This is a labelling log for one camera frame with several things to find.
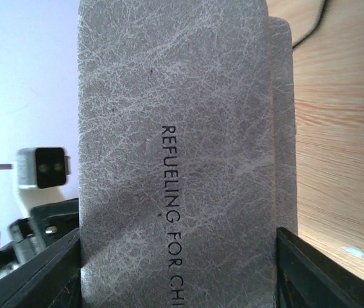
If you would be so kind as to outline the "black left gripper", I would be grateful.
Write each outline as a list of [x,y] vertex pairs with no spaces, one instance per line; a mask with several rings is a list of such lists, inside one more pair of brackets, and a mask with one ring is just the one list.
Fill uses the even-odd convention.
[[79,199],[40,205],[8,226],[11,242],[0,248],[0,279],[79,227]]

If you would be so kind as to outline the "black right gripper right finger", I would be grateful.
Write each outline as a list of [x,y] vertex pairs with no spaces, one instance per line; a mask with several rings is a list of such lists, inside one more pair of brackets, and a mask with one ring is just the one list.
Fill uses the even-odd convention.
[[286,228],[276,244],[278,307],[364,307],[364,280]]

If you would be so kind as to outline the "grey sunglasses case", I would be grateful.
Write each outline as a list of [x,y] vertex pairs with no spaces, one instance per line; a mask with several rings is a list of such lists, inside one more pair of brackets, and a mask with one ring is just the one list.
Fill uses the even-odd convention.
[[265,1],[82,1],[84,307],[277,307]]

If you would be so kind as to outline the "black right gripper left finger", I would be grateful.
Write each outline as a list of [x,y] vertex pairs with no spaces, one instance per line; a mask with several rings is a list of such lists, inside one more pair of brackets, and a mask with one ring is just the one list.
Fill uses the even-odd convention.
[[0,279],[0,307],[80,307],[80,269],[76,228]]

